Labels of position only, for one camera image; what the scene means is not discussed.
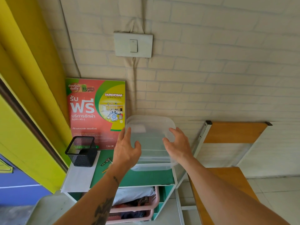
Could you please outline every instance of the forearm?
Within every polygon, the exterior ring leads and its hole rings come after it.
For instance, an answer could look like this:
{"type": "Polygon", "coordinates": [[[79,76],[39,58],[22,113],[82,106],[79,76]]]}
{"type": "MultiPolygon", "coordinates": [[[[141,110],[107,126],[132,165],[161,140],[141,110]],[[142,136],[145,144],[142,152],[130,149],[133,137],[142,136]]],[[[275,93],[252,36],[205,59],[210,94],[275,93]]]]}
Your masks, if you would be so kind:
{"type": "Polygon", "coordinates": [[[101,180],[54,224],[104,225],[126,172],[124,167],[112,164],[101,180]]]}
{"type": "Polygon", "coordinates": [[[244,192],[224,182],[195,158],[182,162],[215,224],[288,224],[244,192]]]}

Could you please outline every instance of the green desk surface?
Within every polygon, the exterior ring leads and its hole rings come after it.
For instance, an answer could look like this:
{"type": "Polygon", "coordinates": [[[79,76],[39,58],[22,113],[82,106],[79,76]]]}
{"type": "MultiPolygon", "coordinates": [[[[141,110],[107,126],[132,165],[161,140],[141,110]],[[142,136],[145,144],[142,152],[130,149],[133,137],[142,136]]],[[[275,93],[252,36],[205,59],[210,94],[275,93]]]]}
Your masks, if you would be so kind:
{"type": "MultiPolygon", "coordinates": [[[[103,177],[102,171],[105,170],[109,162],[101,166],[107,159],[113,158],[113,150],[101,150],[96,165],[96,170],[92,179],[91,188],[103,177]]],[[[172,170],[159,171],[133,171],[129,170],[120,183],[120,187],[130,186],[155,186],[155,185],[171,185],[174,184],[172,170]]]]}

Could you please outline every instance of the white paper sheet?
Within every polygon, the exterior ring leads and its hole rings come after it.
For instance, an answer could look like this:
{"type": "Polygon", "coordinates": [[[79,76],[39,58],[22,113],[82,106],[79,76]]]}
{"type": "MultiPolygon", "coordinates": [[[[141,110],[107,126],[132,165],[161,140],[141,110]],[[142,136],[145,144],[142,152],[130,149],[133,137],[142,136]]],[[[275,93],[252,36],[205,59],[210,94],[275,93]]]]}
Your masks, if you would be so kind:
{"type": "Polygon", "coordinates": [[[71,163],[65,180],[62,184],[62,193],[72,192],[88,192],[96,170],[96,165],[99,159],[100,151],[97,152],[94,164],[92,167],[74,166],[71,163]]]}

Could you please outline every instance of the left hand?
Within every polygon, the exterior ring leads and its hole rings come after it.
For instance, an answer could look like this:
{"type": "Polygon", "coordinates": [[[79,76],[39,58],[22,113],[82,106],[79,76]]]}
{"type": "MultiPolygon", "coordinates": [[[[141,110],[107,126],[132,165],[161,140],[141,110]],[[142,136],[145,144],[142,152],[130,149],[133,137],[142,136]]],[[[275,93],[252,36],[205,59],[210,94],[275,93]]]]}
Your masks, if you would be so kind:
{"type": "Polygon", "coordinates": [[[130,143],[131,128],[129,127],[125,133],[125,128],[119,133],[118,141],[113,153],[113,164],[119,165],[121,169],[126,169],[126,172],[136,165],[139,160],[142,149],[141,144],[136,141],[134,147],[130,143]]]}

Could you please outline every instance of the light switch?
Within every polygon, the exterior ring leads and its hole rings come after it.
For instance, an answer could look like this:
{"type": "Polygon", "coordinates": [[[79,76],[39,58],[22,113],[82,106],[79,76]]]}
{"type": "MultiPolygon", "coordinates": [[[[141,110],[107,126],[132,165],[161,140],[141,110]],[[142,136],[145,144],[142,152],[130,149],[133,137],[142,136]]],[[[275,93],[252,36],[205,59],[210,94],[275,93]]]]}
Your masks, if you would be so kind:
{"type": "Polygon", "coordinates": [[[129,42],[130,52],[137,53],[137,40],[131,39],[129,42]]]}
{"type": "Polygon", "coordinates": [[[122,57],[150,58],[153,35],[114,32],[115,55],[122,57]]]}

